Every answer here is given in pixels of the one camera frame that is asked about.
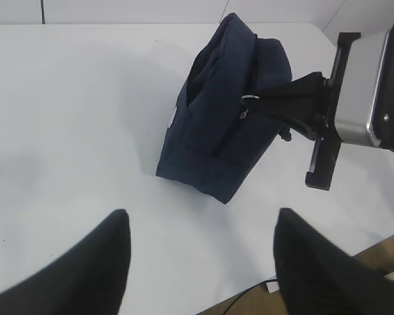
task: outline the white table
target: white table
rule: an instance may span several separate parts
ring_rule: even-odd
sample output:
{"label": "white table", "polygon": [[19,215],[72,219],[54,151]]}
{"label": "white table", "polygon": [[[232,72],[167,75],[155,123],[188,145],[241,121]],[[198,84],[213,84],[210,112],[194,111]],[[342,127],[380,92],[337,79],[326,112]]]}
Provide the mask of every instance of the white table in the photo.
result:
{"label": "white table", "polygon": [[[350,254],[394,234],[394,154],[344,146],[330,192],[304,185],[313,143],[276,139],[222,205],[154,176],[175,99],[216,25],[0,26],[0,292],[113,209],[131,217],[120,314],[195,314],[274,275],[278,210]],[[310,24],[253,24],[298,78],[330,74]]]}

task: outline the bag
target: bag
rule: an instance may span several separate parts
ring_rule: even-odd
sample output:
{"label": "bag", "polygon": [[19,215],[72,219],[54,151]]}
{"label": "bag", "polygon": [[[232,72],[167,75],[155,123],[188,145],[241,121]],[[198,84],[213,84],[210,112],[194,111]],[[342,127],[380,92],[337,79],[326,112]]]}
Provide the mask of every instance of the bag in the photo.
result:
{"label": "bag", "polygon": [[280,42],[258,39],[228,15],[179,93],[156,175],[227,203],[284,127],[245,109],[241,97],[291,80]]}

